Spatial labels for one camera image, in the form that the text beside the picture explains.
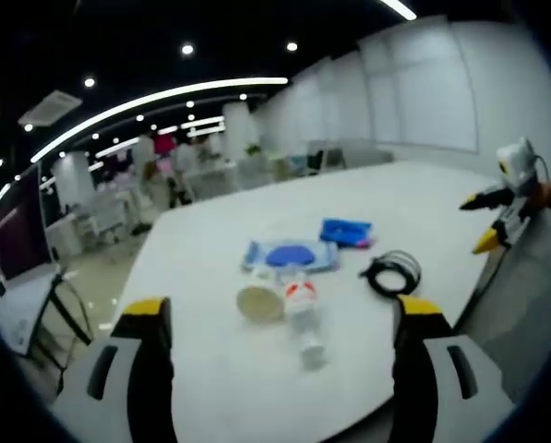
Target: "plastic bottle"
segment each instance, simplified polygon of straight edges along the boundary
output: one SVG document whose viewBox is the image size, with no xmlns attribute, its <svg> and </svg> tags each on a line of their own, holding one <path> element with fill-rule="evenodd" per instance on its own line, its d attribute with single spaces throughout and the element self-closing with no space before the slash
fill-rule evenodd
<svg viewBox="0 0 551 443">
<path fill-rule="evenodd" d="M 304 368 L 319 368 L 325 363 L 325 355 L 319 336 L 320 313 L 314 285 L 295 267 L 287 267 L 281 282 L 284 284 L 285 318 L 299 342 Z"/>
</svg>

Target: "ceiling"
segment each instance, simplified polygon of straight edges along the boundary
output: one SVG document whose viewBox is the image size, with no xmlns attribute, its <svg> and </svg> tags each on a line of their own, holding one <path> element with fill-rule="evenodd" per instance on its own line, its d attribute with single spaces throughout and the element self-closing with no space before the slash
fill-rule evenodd
<svg viewBox="0 0 551 443">
<path fill-rule="evenodd" d="M 418 17 L 505 19 L 499 2 L 403 0 Z M 288 77 L 324 56 L 346 54 L 356 40 L 404 21 L 378 0 L 51 0 L 0 2 L 0 188 L 30 165 L 30 157 L 70 127 L 117 104 L 159 90 L 224 78 Z M 289 41 L 298 50 L 286 50 Z M 185 42 L 195 46 L 188 57 Z M 84 87 L 86 76 L 96 84 Z M 281 87 L 245 89 L 251 107 Z M 82 104 L 50 127 L 25 132 L 18 119 L 53 90 Z M 77 136 L 97 152 L 112 139 L 219 115 L 239 89 L 165 99 L 106 120 Z M 193 110 L 186 100 L 198 103 Z M 137 114 L 146 116 L 137 122 Z M 88 137 L 101 133 L 98 140 Z M 73 149 L 73 143 L 64 150 Z M 55 158 L 50 155 L 48 162 Z"/>
</svg>

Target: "coiled cable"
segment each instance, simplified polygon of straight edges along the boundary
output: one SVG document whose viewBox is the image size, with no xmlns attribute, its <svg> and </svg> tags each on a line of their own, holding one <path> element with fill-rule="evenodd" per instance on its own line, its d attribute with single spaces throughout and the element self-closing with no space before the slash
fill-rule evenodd
<svg viewBox="0 0 551 443">
<path fill-rule="evenodd" d="M 404 287 L 398 290 L 389 289 L 377 281 L 377 276 L 386 270 L 399 273 L 404 278 Z M 369 268 L 359 274 L 367 278 L 369 286 L 387 298 L 396 298 L 399 294 L 410 294 L 416 289 L 422 277 L 421 265 L 409 253 L 393 250 L 375 257 Z"/>
</svg>

